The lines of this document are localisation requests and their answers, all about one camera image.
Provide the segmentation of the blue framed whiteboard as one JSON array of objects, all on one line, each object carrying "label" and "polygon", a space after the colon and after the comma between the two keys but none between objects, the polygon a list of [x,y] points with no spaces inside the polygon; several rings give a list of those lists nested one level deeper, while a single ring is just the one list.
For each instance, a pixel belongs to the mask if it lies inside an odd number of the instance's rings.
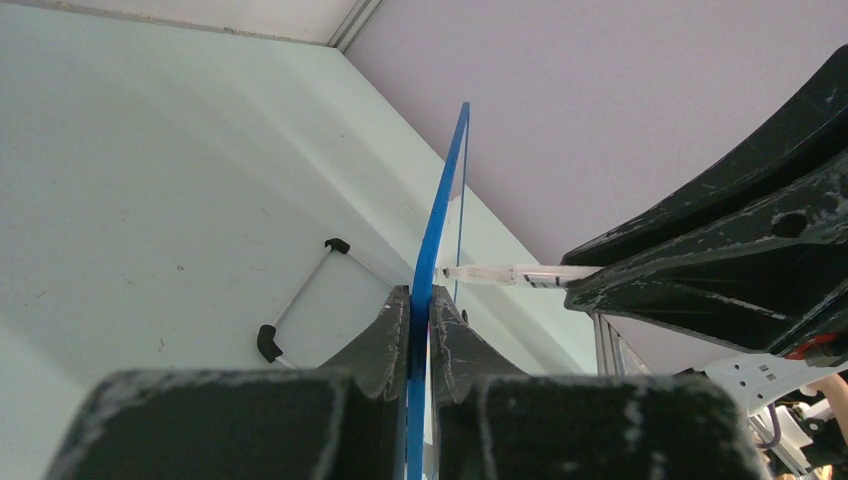
[{"label": "blue framed whiteboard", "polygon": [[445,165],[422,237],[410,294],[405,477],[421,479],[425,444],[425,375],[429,305],[436,276],[436,261],[447,219],[455,179],[460,179],[460,202],[465,202],[471,104],[462,104]]}]

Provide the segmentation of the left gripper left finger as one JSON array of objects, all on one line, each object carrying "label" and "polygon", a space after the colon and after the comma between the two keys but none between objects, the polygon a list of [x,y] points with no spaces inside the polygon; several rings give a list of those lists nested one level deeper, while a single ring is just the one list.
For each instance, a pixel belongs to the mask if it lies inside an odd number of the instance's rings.
[{"label": "left gripper left finger", "polygon": [[125,370],[79,407],[50,479],[400,479],[410,293],[313,369]]}]

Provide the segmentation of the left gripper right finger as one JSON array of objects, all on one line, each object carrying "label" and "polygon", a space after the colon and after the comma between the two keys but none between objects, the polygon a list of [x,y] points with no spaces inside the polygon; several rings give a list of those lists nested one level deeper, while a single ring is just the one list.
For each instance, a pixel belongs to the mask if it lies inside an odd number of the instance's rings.
[{"label": "left gripper right finger", "polygon": [[429,306],[441,479],[765,479],[730,396],[702,375],[532,376]]}]

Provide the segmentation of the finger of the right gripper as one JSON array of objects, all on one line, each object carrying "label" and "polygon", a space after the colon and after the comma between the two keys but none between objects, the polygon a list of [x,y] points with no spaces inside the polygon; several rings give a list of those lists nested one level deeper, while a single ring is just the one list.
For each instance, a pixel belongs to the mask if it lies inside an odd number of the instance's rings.
[{"label": "finger of the right gripper", "polygon": [[609,266],[742,210],[847,146],[847,48],[839,47],[771,117],[662,201],[562,257]]},{"label": "finger of the right gripper", "polygon": [[574,283],[570,310],[798,357],[847,333],[847,156],[745,209]]}]

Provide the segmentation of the black whiteboard marker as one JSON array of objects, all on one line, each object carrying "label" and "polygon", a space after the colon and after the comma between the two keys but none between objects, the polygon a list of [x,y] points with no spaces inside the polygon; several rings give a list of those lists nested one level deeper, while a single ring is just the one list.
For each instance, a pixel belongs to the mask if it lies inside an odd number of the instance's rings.
[{"label": "black whiteboard marker", "polygon": [[440,277],[467,284],[566,289],[601,270],[594,266],[469,264],[442,268]]}]

